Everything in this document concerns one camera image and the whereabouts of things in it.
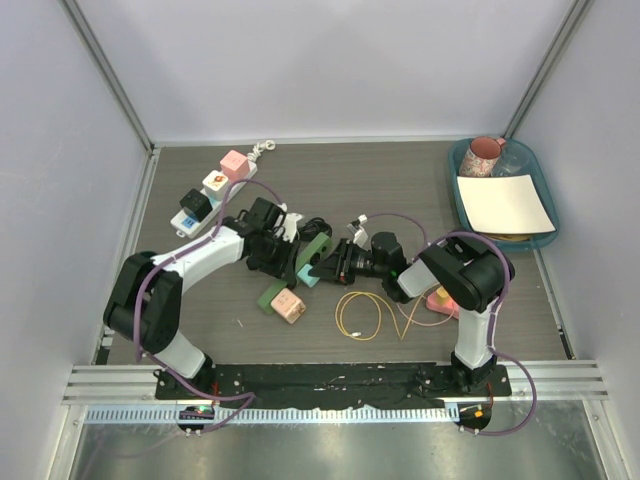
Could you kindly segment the light pink cube adapter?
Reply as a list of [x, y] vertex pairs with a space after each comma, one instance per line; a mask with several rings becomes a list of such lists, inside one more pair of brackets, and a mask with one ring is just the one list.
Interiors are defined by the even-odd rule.
[[283, 288], [271, 300], [270, 306], [288, 324], [294, 324], [306, 312], [304, 302], [288, 288]]

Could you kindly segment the teal plug adapter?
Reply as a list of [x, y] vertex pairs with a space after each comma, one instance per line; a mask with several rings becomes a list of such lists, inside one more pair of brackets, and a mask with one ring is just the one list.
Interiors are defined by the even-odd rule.
[[313, 288], [320, 281], [318, 277], [311, 274], [312, 269], [313, 267], [307, 263], [297, 272], [297, 278], [309, 288]]

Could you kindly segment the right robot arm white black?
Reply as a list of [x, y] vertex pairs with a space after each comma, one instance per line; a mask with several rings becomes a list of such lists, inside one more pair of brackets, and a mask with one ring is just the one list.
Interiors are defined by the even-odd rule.
[[458, 337], [451, 354], [453, 387], [472, 395], [488, 382], [497, 364], [497, 313], [515, 277], [511, 260], [491, 241], [455, 231], [410, 262], [395, 234], [379, 232], [371, 238], [369, 249], [342, 239], [329, 256], [311, 267], [310, 275], [343, 285], [353, 284], [358, 276], [376, 278], [398, 303], [440, 286], [458, 311]]

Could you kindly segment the pink power strip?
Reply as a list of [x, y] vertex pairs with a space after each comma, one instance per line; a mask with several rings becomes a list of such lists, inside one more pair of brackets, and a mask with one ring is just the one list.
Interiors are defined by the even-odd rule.
[[459, 318], [459, 306], [456, 302], [450, 297], [450, 302], [445, 306], [440, 306], [432, 300], [431, 293], [426, 299], [426, 308], [440, 314], [444, 314], [446, 316], [451, 316], [452, 318]]

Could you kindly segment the green power strip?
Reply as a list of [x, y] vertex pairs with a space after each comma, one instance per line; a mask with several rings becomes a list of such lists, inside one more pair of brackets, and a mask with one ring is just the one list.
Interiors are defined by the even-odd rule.
[[305, 283], [308, 275], [302, 273], [303, 268], [313, 266], [324, 259], [328, 255], [331, 247], [331, 235], [324, 232], [317, 233], [309, 242], [304, 241], [303, 248], [298, 251], [295, 258], [293, 282], [287, 282], [285, 279], [275, 280], [272, 285], [258, 297], [257, 305], [262, 312], [267, 315], [273, 314], [275, 310], [271, 306], [272, 301], [282, 290], [288, 289], [292, 291], [300, 281]]

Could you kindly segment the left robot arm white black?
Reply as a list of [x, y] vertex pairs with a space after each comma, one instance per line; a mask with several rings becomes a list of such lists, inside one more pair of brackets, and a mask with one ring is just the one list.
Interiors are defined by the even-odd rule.
[[129, 256], [105, 307], [103, 323], [178, 374], [178, 386], [187, 396], [205, 397], [212, 389], [214, 364], [180, 332], [183, 294], [241, 260], [250, 270], [294, 286], [301, 219], [284, 204], [257, 198], [250, 209], [225, 217], [181, 248], [162, 255]]

